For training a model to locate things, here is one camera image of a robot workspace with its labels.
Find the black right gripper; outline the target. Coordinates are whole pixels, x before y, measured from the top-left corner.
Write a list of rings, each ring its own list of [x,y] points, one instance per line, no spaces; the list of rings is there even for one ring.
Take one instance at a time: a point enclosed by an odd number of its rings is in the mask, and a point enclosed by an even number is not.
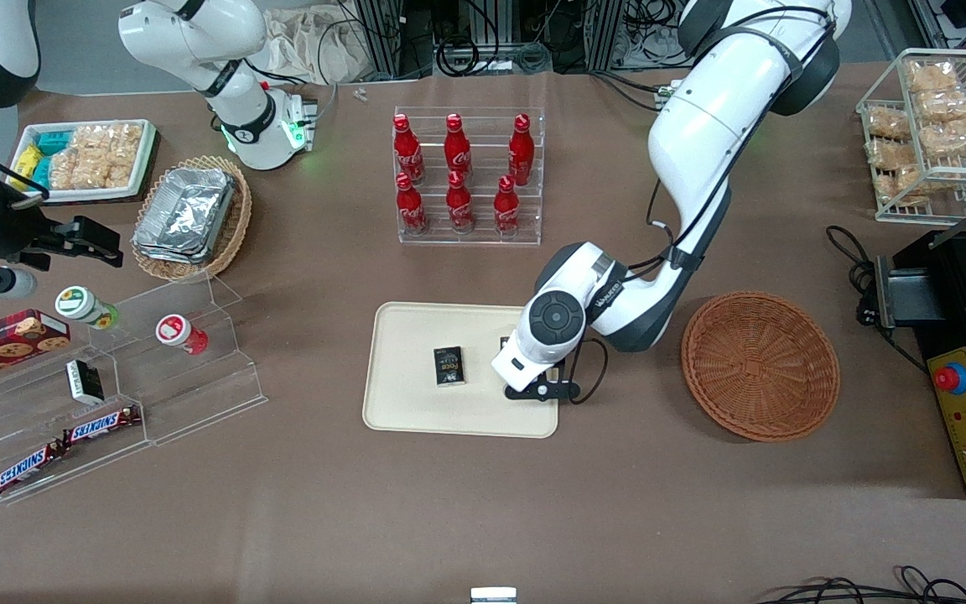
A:
[[[122,267],[119,233],[84,216],[55,223],[51,227],[49,243],[42,251],[38,240],[49,233],[51,221],[35,206],[13,209],[11,204],[20,199],[22,195],[15,189],[0,186],[0,263],[49,271],[50,255],[59,255],[95,259],[113,268]]]

